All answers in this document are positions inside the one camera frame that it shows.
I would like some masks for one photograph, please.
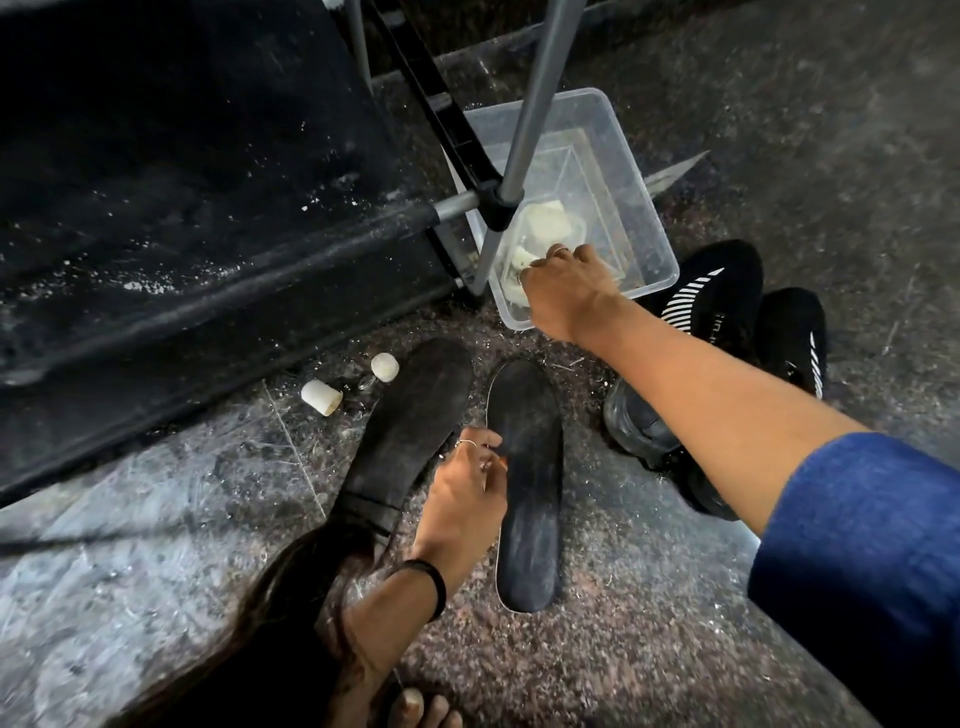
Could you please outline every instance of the insole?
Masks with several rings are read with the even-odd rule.
[[[417,476],[459,426],[472,382],[460,344],[417,347],[374,406],[331,517],[359,518],[389,542]]]
[[[560,503],[564,429],[546,372],[527,359],[496,373],[487,399],[487,427],[503,437],[507,516],[500,527],[496,590],[514,612],[537,612],[560,584]]]

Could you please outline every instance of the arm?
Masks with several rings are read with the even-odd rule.
[[[408,557],[432,564],[450,599],[496,541],[507,512],[507,470],[489,448],[501,442],[468,427],[430,486]],[[422,571],[400,570],[348,609],[345,626],[357,657],[328,711],[331,726],[365,725],[371,700],[433,616],[437,590]]]
[[[534,324],[610,364],[663,417],[736,514],[763,532],[790,475],[866,428],[625,299],[590,246],[528,269]]]
[[[762,532],[750,598],[881,721],[952,715],[960,473],[624,300],[589,248],[551,254],[534,323],[607,360]]]

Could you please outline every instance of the plastic bin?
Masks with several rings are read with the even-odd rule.
[[[520,103],[466,112],[491,162],[501,173],[507,163]],[[456,173],[453,178],[463,191]],[[512,266],[517,246],[528,239],[530,215],[524,209],[531,204],[555,206],[559,201],[570,222],[569,237],[562,241],[571,248],[585,239],[592,243],[628,298],[659,291],[677,281],[677,258],[610,100],[602,91],[580,88],[554,97],[523,188],[523,202],[504,232],[490,281],[500,318],[509,328],[523,331],[533,327],[522,289],[517,293],[516,268]],[[476,210],[469,212],[467,218],[479,250],[487,226]]]

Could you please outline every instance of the black wristband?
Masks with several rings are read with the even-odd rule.
[[[433,579],[433,586],[437,590],[437,608],[433,611],[433,617],[430,618],[430,621],[436,621],[444,613],[444,607],[446,606],[446,584],[444,578],[440,576],[440,572],[437,571],[437,567],[429,561],[423,561],[423,559],[407,559],[394,569],[394,573],[402,569],[422,571]]]

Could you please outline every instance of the dusty floor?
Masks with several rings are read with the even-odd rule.
[[[611,98],[644,172],[710,149],[660,203],[678,255],[756,242],[767,286],[803,285],[830,321],[828,398],[960,465],[960,15],[949,2],[778,0],[660,22],[629,4],[584,30],[565,87]],[[462,102],[522,94],[528,36],[444,57]],[[438,197],[439,147],[396,76],[378,93]],[[0,515],[0,696],[10,725],[96,724],[202,653],[257,568],[322,521],[375,393],[322,421],[297,392],[355,386],[366,358],[431,336],[472,351],[465,423],[497,362],[542,362],[562,393],[564,588],[506,613],[480,565],[404,661],[478,724],[870,724],[744,597],[756,539],[693,513],[611,450],[602,364],[488,304],[441,303],[239,392],[160,442]],[[401,527],[409,539],[422,492]]]

